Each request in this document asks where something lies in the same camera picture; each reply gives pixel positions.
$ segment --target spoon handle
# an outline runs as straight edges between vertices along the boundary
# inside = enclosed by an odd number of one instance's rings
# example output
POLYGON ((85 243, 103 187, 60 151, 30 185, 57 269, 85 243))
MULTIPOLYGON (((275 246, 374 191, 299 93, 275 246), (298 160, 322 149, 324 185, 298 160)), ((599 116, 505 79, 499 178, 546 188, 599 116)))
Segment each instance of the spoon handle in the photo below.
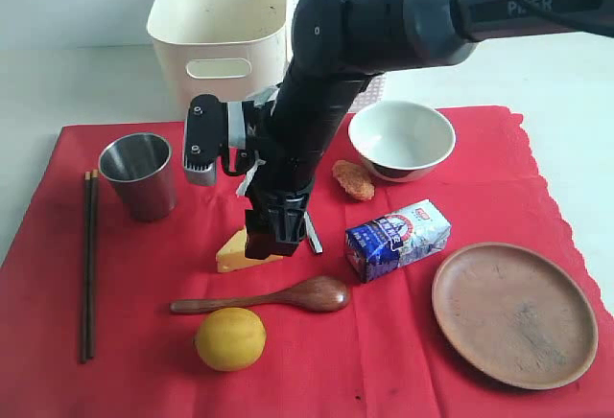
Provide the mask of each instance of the spoon handle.
POLYGON ((244 307, 271 303, 271 295, 248 296, 244 298, 218 298, 197 300, 176 300, 171 303, 171 313, 202 314, 211 313, 221 308, 244 307))

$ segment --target red tablecloth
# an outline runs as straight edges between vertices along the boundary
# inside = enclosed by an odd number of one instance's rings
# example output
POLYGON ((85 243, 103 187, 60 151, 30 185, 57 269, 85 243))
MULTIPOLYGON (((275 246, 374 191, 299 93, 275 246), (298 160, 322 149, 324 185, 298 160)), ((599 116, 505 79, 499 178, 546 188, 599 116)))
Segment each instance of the red tablecloth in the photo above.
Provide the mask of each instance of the red tablecloth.
POLYGON ((324 254, 303 244, 292 258, 228 274, 215 272, 215 252, 243 225, 247 202, 235 200, 237 178, 221 175, 215 188, 185 181, 181 124, 65 128, 0 270, 0 416, 614 416, 614 323, 538 174, 522 117, 495 106, 445 114, 458 134, 452 156, 420 181, 378 182, 364 203, 330 175, 335 160, 357 159, 346 121, 310 204, 324 254), (79 365, 83 172, 111 140, 142 130, 176 150, 179 205, 164 221, 137 223, 102 182, 97 357, 79 365), (452 222, 447 249, 360 285, 342 257, 344 229, 424 198, 452 222), (481 241, 535 249, 584 289, 600 346, 579 381, 546 392, 511 388, 448 345, 431 307, 432 279, 446 255, 481 241), (191 337, 201 315, 167 311, 177 298, 268 292, 323 273, 353 286, 351 305, 330 314, 257 307, 267 346, 237 373, 216 373, 197 357, 191 337))

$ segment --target white bowl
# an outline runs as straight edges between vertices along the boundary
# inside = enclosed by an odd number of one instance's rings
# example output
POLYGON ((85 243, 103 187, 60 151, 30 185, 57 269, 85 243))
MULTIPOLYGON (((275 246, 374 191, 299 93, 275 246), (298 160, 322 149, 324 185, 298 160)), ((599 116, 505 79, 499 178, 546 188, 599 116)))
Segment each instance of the white bowl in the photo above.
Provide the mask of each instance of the white bowl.
POLYGON ((381 101, 356 113, 349 139, 372 174, 405 182, 422 177, 448 157, 456 134, 450 121, 428 106, 381 101))

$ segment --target wooden plate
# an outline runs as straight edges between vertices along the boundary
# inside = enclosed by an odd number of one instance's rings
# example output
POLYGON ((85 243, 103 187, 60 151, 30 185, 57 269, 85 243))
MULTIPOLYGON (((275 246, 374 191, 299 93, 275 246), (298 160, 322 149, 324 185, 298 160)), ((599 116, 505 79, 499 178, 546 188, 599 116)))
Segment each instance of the wooden plate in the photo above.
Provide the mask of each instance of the wooden plate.
POLYGON ((514 386, 571 383, 597 352, 595 315, 576 283, 515 245, 473 244, 448 257, 435 276, 433 308, 463 357, 514 386))

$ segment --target metal cup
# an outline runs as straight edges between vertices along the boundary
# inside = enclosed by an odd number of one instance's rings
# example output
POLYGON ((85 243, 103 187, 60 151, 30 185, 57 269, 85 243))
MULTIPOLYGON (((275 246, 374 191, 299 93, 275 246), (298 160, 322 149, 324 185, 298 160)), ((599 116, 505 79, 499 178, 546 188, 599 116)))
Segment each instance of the metal cup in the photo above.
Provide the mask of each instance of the metal cup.
POLYGON ((177 204, 169 142, 154 133, 134 133, 115 140, 100 155, 100 173, 135 220, 154 221, 177 204))

